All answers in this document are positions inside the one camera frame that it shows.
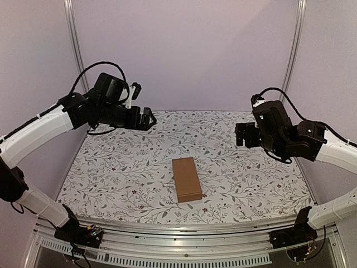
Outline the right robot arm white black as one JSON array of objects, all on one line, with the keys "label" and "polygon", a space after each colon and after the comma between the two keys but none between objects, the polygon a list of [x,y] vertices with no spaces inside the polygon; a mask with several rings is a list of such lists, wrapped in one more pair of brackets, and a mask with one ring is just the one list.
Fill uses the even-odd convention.
[{"label": "right robot arm white black", "polygon": [[[325,162],[356,173],[356,145],[337,135],[322,122],[303,119],[293,125],[282,102],[257,100],[253,104],[255,121],[235,126],[236,145],[261,147],[271,158],[290,164],[293,157]],[[301,243],[310,234],[310,227],[326,224],[356,213],[356,189],[321,205],[303,209],[299,222],[288,232],[292,243]]]}]

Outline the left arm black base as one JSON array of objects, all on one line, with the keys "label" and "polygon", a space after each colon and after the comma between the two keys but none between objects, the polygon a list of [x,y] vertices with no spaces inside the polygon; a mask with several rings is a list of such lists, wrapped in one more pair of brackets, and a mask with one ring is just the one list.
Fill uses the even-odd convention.
[{"label": "left arm black base", "polygon": [[66,205],[62,205],[68,212],[69,220],[62,226],[57,227],[54,237],[66,242],[92,248],[99,248],[103,238],[103,229],[95,224],[82,227],[76,215]]}]

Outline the brown cardboard box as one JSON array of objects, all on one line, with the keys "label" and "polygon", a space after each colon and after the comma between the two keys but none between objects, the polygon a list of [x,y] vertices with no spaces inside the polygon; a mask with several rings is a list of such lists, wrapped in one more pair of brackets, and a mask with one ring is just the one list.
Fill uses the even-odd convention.
[{"label": "brown cardboard box", "polygon": [[173,178],[179,203],[202,199],[202,188],[193,157],[173,159]]}]

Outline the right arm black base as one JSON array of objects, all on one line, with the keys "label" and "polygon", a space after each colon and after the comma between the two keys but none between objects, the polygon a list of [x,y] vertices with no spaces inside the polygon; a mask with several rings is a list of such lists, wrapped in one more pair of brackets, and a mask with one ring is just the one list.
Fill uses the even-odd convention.
[{"label": "right arm black base", "polygon": [[274,249],[304,244],[304,246],[287,250],[287,256],[294,262],[306,261],[316,245],[317,232],[308,225],[308,213],[311,209],[311,206],[301,209],[292,227],[269,233],[269,241]]}]

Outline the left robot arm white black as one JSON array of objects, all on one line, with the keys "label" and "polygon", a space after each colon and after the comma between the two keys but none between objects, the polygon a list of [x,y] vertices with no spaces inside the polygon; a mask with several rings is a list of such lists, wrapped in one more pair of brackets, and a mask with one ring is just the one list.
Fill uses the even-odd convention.
[{"label": "left robot arm white black", "polygon": [[101,73],[85,94],[69,93],[48,110],[1,137],[1,199],[17,203],[49,220],[70,242],[79,242],[83,230],[69,209],[25,181],[18,164],[44,144],[83,125],[148,131],[157,120],[150,108],[133,106],[141,91],[138,83]]}]

